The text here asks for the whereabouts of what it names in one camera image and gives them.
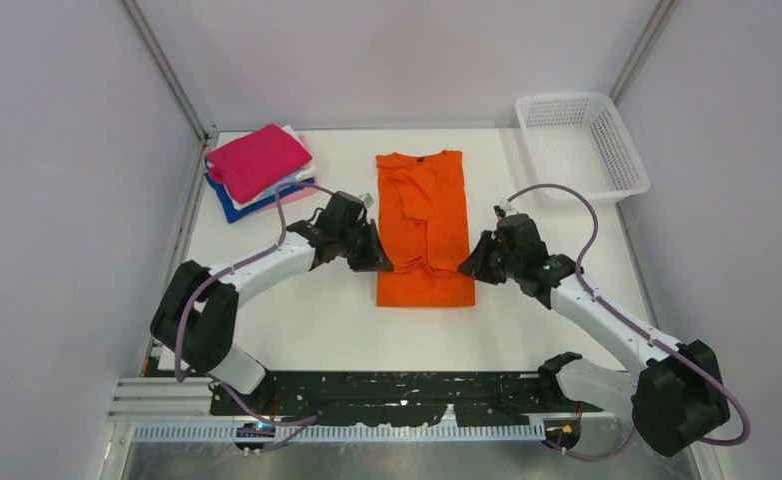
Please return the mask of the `orange t shirt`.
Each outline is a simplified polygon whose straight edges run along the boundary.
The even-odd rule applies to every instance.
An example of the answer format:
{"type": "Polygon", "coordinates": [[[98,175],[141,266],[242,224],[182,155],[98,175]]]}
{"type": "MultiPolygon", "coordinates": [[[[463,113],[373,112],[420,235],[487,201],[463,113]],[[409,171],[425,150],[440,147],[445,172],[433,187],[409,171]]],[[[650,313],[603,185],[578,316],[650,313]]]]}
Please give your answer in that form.
{"type": "Polygon", "coordinates": [[[376,305],[474,306],[474,281],[459,271],[471,252],[463,153],[390,153],[376,167],[379,236],[393,264],[378,275],[376,305]]]}

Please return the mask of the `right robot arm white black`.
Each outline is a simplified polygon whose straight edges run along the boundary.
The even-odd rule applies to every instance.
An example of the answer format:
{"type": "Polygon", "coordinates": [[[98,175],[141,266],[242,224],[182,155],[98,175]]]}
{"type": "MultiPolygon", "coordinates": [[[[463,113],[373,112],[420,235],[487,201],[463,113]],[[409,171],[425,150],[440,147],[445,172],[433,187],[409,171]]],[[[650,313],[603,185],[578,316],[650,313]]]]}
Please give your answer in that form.
{"type": "Polygon", "coordinates": [[[528,215],[505,216],[495,230],[483,231],[458,270],[491,285],[515,282],[605,347],[621,369],[565,352],[538,372],[557,395],[630,422],[658,454],[671,457],[729,421],[714,351],[701,341],[682,343],[619,310],[573,259],[548,252],[528,215]]]}

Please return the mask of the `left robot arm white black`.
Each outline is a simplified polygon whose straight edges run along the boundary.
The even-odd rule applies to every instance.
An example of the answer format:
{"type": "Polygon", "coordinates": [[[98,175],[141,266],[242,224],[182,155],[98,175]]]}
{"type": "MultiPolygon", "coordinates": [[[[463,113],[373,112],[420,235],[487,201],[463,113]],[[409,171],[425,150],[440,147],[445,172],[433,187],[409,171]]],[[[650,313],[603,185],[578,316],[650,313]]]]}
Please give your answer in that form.
{"type": "Polygon", "coordinates": [[[338,258],[353,272],[390,272],[393,265],[367,212],[370,195],[338,191],[308,220],[284,225],[269,247],[215,266],[189,260],[173,274],[150,324],[173,352],[177,373],[190,367],[241,394],[256,390],[269,371],[235,344],[237,313],[278,283],[338,258]]]}

